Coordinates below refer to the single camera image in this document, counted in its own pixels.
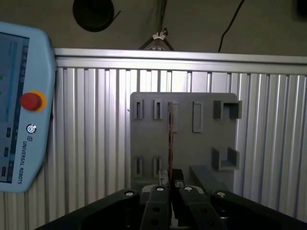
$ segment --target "black circular object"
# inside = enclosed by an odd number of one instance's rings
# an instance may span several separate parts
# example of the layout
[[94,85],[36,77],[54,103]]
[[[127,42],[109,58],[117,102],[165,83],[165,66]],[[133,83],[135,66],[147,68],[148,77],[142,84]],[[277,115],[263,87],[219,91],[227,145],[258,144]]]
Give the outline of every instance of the black circular object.
[[77,24],[89,32],[105,30],[114,18],[111,0],[75,0],[72,12]]

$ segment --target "aluminum profile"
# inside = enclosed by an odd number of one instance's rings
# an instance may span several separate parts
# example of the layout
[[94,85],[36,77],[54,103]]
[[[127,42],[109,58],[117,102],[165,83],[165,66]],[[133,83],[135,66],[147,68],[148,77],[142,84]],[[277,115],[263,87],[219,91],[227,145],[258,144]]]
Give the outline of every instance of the aluminum profile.
[[46,160],[28,192],[0,193],[0,229],[31,230],[129,186],[132,92],[235,93],[233,190],[307,221],[307,60],[111,52],[56,49]]

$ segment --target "corrugated metal wall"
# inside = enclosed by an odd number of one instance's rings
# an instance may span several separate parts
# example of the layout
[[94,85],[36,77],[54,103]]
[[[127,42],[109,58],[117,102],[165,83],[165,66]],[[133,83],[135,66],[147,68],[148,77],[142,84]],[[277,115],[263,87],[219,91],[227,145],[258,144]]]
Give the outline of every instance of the corrugated metal wall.
[[236,93],[234,191],[307,221],[306,76],[208,71],[60,66],[45,164],[28,192],[0,193],[0,229],[30,230],[129,186],[132,92]]

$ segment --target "wall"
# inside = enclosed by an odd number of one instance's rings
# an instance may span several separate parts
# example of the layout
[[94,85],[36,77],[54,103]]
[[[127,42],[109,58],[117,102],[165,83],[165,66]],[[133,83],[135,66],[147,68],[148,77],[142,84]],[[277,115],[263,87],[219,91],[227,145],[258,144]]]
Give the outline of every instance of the wall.
[[[138,49],[155,31],[158,0],[114,0],[122,13],[105,31],[90,33],[72,15],[73,0],[0,2],[0,20],[39,27],[56,47]],[[165,26],[178,51],[216,52],[240,0],[168,0]],[[307,55],[307,23],[293,18],[292,0],[246,0],[222,52]]]

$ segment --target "black cable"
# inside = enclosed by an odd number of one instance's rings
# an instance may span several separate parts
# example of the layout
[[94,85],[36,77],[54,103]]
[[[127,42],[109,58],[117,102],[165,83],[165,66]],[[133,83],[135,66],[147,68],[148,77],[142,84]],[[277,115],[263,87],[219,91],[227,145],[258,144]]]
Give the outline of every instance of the black cable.
[[218,53],[221,51],[221,48],[222,48],[222,45],[223,45],[223,40],[224,40],[224,37],[226,35],[226,33],[230,30],[232,24],[234,23],[235,19],[236,19],[236,16],[237,14],[239,13],[239,10],[241,9],[241,6],[243,5],[243,3],[245,2],[245,0],[242,0],[240,2],[240,4],[238,5],[237,9],[236,9],[236,12],[234,14],[234,16],[232,17],[231,21],[230,21],[230,24],[229,26],[227,27],[227,29],[225,30],[225,32],[223,33],[222,37],[221,37],[221,42],[220,42],[220,47],[219,47],[219,51]]
[[167,0],[162,0],[162,2],[161,2],[161,11],[160,11],[160,20],[159,20],[159,25],[158,25],[158,32],[159,33],[162,32],[166,5],[167,5]]

